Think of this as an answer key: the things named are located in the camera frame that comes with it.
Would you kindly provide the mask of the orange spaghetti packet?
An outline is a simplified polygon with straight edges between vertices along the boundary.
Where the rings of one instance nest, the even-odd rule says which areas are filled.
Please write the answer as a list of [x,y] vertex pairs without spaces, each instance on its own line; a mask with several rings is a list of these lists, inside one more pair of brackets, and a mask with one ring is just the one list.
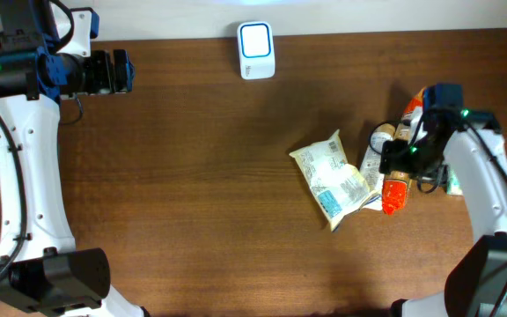
[[[396,126],[393,135],[394,140],[408,141],[411,139],[409,122],[413,112],[423,108],[423,95],[426,88],[423,87],[407,104],[400,123]],[[407,201],[407,194],[411,180],[407,173],[393,171],[385,176],[382,188],[382,209],[386,215],[392,216],[395,211],[402,210]]]

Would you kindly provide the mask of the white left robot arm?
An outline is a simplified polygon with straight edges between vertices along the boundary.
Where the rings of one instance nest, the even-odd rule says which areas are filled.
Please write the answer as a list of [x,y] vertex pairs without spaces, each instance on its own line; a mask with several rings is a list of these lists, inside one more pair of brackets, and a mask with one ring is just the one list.
[[130,92],[128,53],[92,49],[90,7],[1,1],[0,20],[0,302],[46,316],[144,316],[113,287],[105,252],[77,249],[58,153],[62,102]]

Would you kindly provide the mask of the white tube gold cap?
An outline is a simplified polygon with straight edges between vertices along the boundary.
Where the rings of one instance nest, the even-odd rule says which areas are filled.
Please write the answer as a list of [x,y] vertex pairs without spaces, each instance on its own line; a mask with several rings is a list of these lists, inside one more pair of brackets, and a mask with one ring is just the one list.
[[389,123],[383,123],[372,133],[368,148],[364,154],[362,164],[359,168],[361,175],[367,181],[372,192],[376,195],[365,204],[366,209],[382,210],[382,188],[385,175],[379,171],[381,161],[380,153],[385,141],[392,141],[395,127]]

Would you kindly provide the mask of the cream snack bag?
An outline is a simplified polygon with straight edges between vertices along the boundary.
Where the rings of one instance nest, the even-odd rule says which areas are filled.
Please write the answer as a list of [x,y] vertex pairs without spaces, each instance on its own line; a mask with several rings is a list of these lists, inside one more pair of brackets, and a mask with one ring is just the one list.
[[337,129],[327,140],[289,153],[327,219],[331,232],[346,216],[379,198],[379,193],[348,162],[339,133]]

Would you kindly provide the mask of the green tissue pack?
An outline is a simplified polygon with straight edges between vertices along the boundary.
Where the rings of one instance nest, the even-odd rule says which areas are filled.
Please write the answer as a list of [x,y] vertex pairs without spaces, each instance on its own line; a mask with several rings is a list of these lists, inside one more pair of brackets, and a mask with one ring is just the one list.
[[450,166],[446,167],[447,170],[447,182],[445,186],[445,192],[447,195],[463,195],[462,188],[456,173]]

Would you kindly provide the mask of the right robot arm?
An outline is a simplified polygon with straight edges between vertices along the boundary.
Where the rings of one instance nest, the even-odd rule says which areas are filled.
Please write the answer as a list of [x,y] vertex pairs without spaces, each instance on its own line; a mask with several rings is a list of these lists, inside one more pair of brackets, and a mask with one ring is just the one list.
[[461,85],[423,88],[407,107],[407,129],[384,143],[379,171],[435,184],[456,174],[474,245],[444,289],[392,303],[392,316],[507,316],[507,156],[501,126],[487,111],[465,108]]

